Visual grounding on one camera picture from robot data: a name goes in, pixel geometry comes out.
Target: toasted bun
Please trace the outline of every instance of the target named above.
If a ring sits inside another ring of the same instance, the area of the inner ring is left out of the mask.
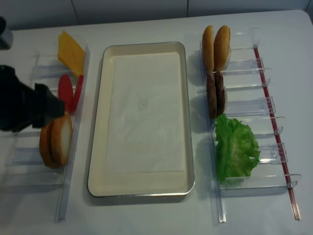
[[[67,112],[63,117],[54,120],[51,130],[51,149],[54,161],[60,165],[67,163],[72,132],[72,121]]]
[[[209,25],[202,36],[202,54],[204,65],[207,72],[214,70],[214,38],[213,26]]]
[[[222,26],[217,32],[214,40],[214,69],[222,71],[227,61],[230,45],[230,29]]]
[[[51,130],[53,121],[41,129],[39,140],[39,152],[45,166],[52,169],[59,168],[60,165],[54,161],[51,150]]]

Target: tomato slice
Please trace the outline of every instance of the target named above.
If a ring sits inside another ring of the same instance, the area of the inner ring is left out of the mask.
[[[73,86],[68,74],[63,74],[59,80],[58,97],[65,103],[65,111],[70,112],[73,103]]]
[[[77,105],[78,105],[78,101],[79,101],[79,98],[80,98],[80,94],[82,93],[83,81],[84,81],[84,76],[83,75],[79,75],[78,81],[77,81],[77,84],[76,84],[75,93],[74,93],[74,99],[73,99],[73,102],[72,102],[71,113],[74,113],[76,111],[76,108],[77,108]]]

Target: lettuce leaf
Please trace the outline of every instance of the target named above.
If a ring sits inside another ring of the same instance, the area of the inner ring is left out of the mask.
[[[259,144],[251,128],[225,114],[216,119],[216,170],[219,182],[226,177],[250,176],[259,162]]]

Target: cheese slice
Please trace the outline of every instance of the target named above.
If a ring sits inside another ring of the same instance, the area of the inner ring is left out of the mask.
[[[75,77],[83,74],[85,52],[79,44],[65,31],[59,36],[58,58]]]

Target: white wall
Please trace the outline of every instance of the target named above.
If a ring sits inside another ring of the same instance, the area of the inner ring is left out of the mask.
[[[70,0],[0,0],[0,16],[10,29],[78,24]]]
[[[187,0],[72,1],[81,24],[187,17]]]
[[[309,14],[311,21],[313,22],[313,1],[310,1],[310,4],[307,8],[307,13]]]
[[[306,10],[310,0],[189,0],[188,16],[274,10]]]

